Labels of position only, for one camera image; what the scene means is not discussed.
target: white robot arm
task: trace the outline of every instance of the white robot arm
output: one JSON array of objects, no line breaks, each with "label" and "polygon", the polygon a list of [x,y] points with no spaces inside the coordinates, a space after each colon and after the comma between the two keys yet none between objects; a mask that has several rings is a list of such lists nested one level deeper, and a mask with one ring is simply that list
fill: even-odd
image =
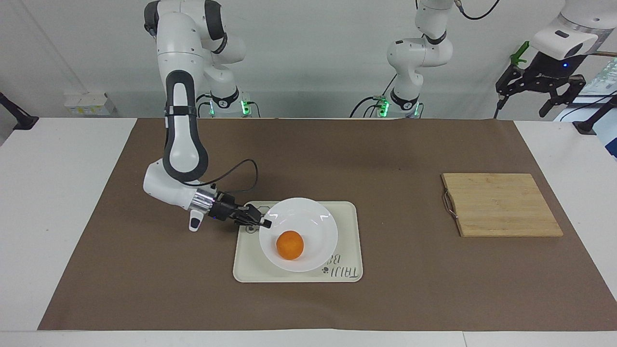
[{"label": "white robot arm", "polygon": [[[536,33],[531,46],[539,52],[526,69],[510,65],[495,84],[499,94],[497,110],[510,96],[523,91],[549,93],[540,117],[553,106],[570,104],[585,87],[582,75],[573,75],[585,58],[598,48],[617,27],[616,0],[566,0],[557,17]],[[568,85],[561,95],[557,88]]]},{"label": "white robot arm", "polygon": [[387,96],[388,114],[406,117],[413,113],[424,78],[416,69],[445,65],[452,58],[452,42],[446,37],[453,0],[420,0],[416,27],[421,38],[406,38],[390,45],[387,61],[396,69],[392,92]]},{"label": "white robot arm", "polygon": [[[460,0],[420,0],[415,23],[423,36],[390,45],[387,59],[397,76],[386,99],[388,114],[411,116],[424,82],[416,69],[444,65],[452,57],[446,25],[453,4],[464,13]],[[541,117],[555,105],[571,103],[586,84],[582,75],[573,75],[574,71],[598,50],[615,27],[616,0],[566,0],[559,16],[531,40],[539,53],[530,66],[523,70],[511,65],[497,82],[497,110],[503,108],[511,95],[526,90],[550,93],[551,98],[539,112]],[[557,88],[565,84],[569,84],[568,91],[558,95]]]},{"label": "white robot arm", "polygon": [[241,61],[244,43],[228,35],[219,3],[211,0],[162,0],[144,10],[145,29],[157,41],[159,72],[167,102],[167,139],[162,159],[152,163],[144,178],[144,191],[168,204],[190,210],[189,229],[197,231],[205,215],[241,225],[266,225],[251,205],[198,179],[208,168],[208,153],[197,132],[196,95],[204,75],[212,98],[221,109],[231,109],[239,91],[231,72],[221,64]]}]

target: orange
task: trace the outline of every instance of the orange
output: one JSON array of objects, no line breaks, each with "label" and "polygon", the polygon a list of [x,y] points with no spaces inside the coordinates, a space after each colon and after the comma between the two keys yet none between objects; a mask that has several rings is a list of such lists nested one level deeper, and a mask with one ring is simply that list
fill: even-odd
[{"label": "orange", "polygon": [[276,240],[276,250],[281,257],[287,260],[294,260],[302,254],[304,240],[297,232],[288,230],[282,233]]}]

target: brown paper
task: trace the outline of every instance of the brown paper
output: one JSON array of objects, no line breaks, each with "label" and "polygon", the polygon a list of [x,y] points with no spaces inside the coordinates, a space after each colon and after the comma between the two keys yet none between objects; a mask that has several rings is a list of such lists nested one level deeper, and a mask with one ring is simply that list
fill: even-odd
[{"label": "brown paper", "polygon": [[[617,303],[512,122],[207,119],[199,131],[204,180],[259,163],[239,202],[354,203],[363,278],[236,282],[233,223],[191,233],[186,211],[143,192],[165,129],[140,119],[39,329],[617,330]],[[531,173],[564,236],[461,238],[443,172]],[[242,167],[220,188],[252,175]]]}]

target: green led light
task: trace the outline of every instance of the green led light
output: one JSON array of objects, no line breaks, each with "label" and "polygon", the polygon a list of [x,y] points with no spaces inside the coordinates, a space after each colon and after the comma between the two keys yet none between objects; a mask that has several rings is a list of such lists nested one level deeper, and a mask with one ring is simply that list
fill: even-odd
[{"label": "green led light", "polygon": [[244,102],[244,100],[240,100],[240,103],[242,104],[242,113],[244,115],[249,114],[251,112],[251,109],[248,106],[246,106],[246,102]]},{"label": "green led light", "polygon": [[383,100],[383,105],[381,105],[381,109],[379,110],[380,117],[387,117],[387,110],[390,108],[390,103],[386,100]]},{"label": "green led light", "polygon": [[416,109],[415,111],[413,111],[413,118],[422,118],[422,113],[424,112],[424,103],[419,102],[416,105]]}]

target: wooden cutting board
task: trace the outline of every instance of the wooden cutting board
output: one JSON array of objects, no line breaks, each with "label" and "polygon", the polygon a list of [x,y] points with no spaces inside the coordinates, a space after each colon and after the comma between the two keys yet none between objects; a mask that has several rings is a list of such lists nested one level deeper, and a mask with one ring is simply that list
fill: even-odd
[{"label": "wooden cutting board", "polygon": [[444,173],[442,179],[462,237],[563,236],[528,173]]}]

